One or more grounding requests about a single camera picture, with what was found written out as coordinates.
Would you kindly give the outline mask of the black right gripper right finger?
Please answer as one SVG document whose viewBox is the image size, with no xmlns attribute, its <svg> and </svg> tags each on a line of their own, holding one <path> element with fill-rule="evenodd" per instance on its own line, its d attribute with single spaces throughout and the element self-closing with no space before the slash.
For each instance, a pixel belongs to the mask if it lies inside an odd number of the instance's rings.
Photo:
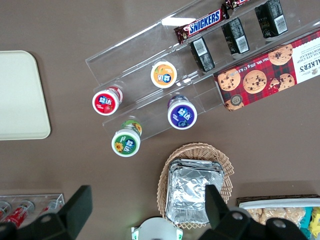
<svg viewBox="0 0 320 240">
<path fill-rule="evenodd" d="M 305 240 L 291 221 L 270 218 L 262 225 L 239 207 L 230 210 L 215 185 L 205 186 L 205 211 L 211 226 L 201 240 Z"/>
</svg>

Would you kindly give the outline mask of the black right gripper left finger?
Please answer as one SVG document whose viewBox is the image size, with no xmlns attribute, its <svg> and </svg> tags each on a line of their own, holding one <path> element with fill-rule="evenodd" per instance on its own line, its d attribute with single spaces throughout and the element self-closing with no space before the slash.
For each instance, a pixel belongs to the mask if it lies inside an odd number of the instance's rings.
<svg viewBox="0 0 320 240">
<path fill-rule="evenodd" d="M 75 240 L 93 211 L 92 187 L 82 185 L 57 213 L 46 213 L 17 229 L 0 224 L 2 240 Z"/>
</svg>

